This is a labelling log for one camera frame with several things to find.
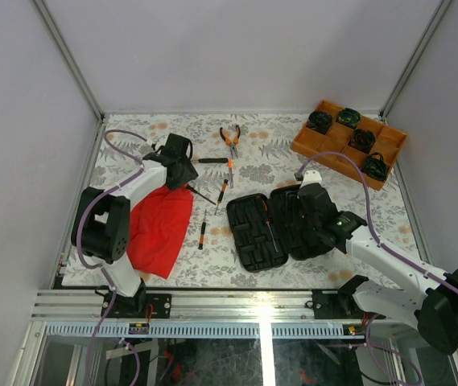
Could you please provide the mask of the black plastic tool case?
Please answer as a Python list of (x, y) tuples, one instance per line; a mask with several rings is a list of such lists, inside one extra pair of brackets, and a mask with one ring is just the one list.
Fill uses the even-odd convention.
[[(284, 265), (289, 258), (305, 261), (330, 251), (309, 228), (297, 197), (298, 190), (298, 185), (291, 185), (275, 189), (268, 196), (257, 193), (227, 204), (226, 213), (237, 256), (246, 271), (256, 273), (274, 269)], [(262, 196), (268, 206), (278, 253), (256, 205), (258, 196)]]

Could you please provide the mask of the black orange screwdriver large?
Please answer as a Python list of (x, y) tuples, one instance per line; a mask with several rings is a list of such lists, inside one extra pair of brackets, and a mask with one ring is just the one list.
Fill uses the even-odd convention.
[(255, 201), (256, 201), (256, 205), (258, 207), (258, 210), (261, 213), (261, 216), (263, 218), (264, 224), (267, 226), (267, 228), (269, 230), (269, 233), (270, 233), (270, 236), (271, 236), (271, 240), (272, 240), (272, 244), (274, 246), (274, 250), (278, 253), (279, 252), (279, 248), (278, 248), (278, 245), (276, 243), (276, 239), (274, 237), (273, 230), (271, 228), (271, 218), (270, 218), (270, 213), (269, 213), (269, 209), (268, 209), (268, 206), (266, 204), (266, 201), (263, 199), (262, 196), (258, 196), (255, 199)]

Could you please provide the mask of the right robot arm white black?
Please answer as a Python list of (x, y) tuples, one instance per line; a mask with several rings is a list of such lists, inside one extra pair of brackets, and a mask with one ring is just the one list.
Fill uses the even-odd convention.
[(301, 183), (297, 197), (318, 245), (364, 261), (398, 285), (391, 289), (366, 277), (349, 280), (337, 299), (343, 315), (380, 314), (416, 329), (445, 355), (458, 349), (458, 269), (448, 273), (403, 256), (399, 248), (379, 241), (364, 219), (337, 210), (318, 182)]

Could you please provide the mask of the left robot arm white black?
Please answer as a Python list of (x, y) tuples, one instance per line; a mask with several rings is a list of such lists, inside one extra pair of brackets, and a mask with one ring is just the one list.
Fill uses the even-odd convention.
[(167, 187), (175, 190), (198, 177), (192, 165), (192, 141), (170, 134), (164, 145), (136, 158), (136, 171), (110, 187), (86, 187), (80, 194), (71, 243), (86, 269), (99, 269), (109, 289), (120, 297), (119, 307), (130, 317), (146, 311), (140, 293), (142, 279), (126, 250), (130, 238), (130, 212), (150, 193)]

